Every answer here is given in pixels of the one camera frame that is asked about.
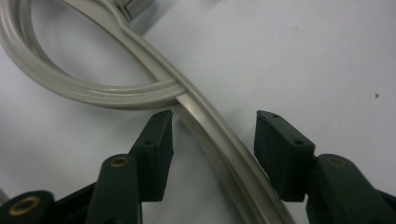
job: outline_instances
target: screw hole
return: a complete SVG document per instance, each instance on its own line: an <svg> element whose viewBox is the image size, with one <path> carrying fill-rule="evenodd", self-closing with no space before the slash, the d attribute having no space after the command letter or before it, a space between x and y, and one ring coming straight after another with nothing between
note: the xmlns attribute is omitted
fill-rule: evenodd
<svg viewBox="0 0 396 224"><path fill-rule="evenodd" d="M40 204L40 198L37 196L28 196L12 205L9 214L16 217L30 212Z"/></svg>
<svg viewBox="0 0 396 224"><path fill-rule="evenodd" d="M113 167L120 167L120 166L125 165L127 162L128 162L128 160L126 158L118 157L118 158L112 160L110 164Z"/></svg>
<svg viewBox="0 0 396 224"><path fill-rule="evenodd" d="M344 160L341 160L341 159L336 158L336 157L327 158L327 162L330 165L335 166L335 167L339 167L339 168L343 168L343 167L347 166L347 163Z"/></svg>

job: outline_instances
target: cable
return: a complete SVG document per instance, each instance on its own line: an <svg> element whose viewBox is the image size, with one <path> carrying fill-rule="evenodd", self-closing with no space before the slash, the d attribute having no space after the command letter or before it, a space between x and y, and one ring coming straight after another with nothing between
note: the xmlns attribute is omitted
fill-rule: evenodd
<svg viewBox="0 0 396 224"><path fill-rule="evenodd" d="M30 0L0 2L0 36L14 63L31 79L66 98L117 109L174 105L203 146L246 223L293 223L270 181L206 98L158 51L132 31L114 1L65 0L128 49L156 82L115 87L75 79L45 54L35 38Z"/></svg>

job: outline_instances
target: small hole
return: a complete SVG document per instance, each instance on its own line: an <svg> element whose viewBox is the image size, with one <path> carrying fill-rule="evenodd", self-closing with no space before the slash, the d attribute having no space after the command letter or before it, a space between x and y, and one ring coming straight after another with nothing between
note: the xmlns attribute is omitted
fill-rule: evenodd
<svg viewBox="0 0 396 224"><path fill-rule="evenodd" d="M28 196L19 202L12 205L9 209L9 214L12 216L20 216L30 212L40 204L40 198L37 196Z"/></svg>
<svg viewBox="0 0 396 224"><path fill-rule="evenodd" d="M343 161L343 160L341 160L339 158L336 158L336 157L327 158L327 162L330 165L333 165L333 166L339 167L339 168L345 167L347 165L347 163L345 161Z"/></svg>
<svg viewBox="0 0 396 224"><path fill-rule="evenodd" d="M111 166L113 167L120 167L125 165L128 162L128 160L126 158L123 157L118 157L116 159L114 159L113 161L111 161Z"/></svg>

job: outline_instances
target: dark green plastic part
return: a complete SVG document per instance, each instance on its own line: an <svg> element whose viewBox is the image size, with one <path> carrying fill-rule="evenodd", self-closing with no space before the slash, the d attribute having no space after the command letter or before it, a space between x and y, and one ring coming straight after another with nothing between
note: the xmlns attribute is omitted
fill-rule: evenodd
<svg viewBox="0 0 396 224"><path fill-rule="evenodd" d="M136 157L105 160L93 191L85 224L141 223Z"/></svg>
<svg viewBox="0 0 396 224"><path fill-rule="evenodd" d="M54 219L53 196L44 190L23 193L0 208L1 224L52 224Z"/></svg>
<svg viewBox="0 0 396 224"><path fill-rule="evenodd" d="M141 202L161 201L174 154L170 110L150 118L129 154L137 158Z"/></svg>
<svg viewBox="0 0 396 224"><path fill-rule="evenodd" d="M310 223L396 223L392 208L353 162L331 154L318 156L314 182L317 192L309 193L306 207Z"/></svg>
<svg viewBox="0 0 396 224"><path fill-rule="evenodd" d="M254 154L280 199L302 202L315 145L277 114L257 112Z"/></svg>
<svg viewBox="0 0 396 224"><path fill-rule="evenodd" d="M56 202L57 217L61 224L84 223L95 185L96 182Z"/></svg>

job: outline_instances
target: white surface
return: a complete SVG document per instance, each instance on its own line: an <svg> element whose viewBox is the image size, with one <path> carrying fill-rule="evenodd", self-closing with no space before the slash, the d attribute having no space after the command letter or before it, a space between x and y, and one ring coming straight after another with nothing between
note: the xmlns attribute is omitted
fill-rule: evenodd
<svg viewBox="0 0 396 224"><path fill-rule="evenodd" d="M354 161L396 195L394 1L157 0L132 24L213 103L248 148L255 112L277 113L317 145ZM105 32L60 1L35 0L36 34L65 71L91 82L148 83ZM26 77L0 49L0 188L59 199L127 152L154 111L72 102ZM221 183L174 117L175 156L145 223L241 223ZM288 204L298 223L304 205Z"/></svg>

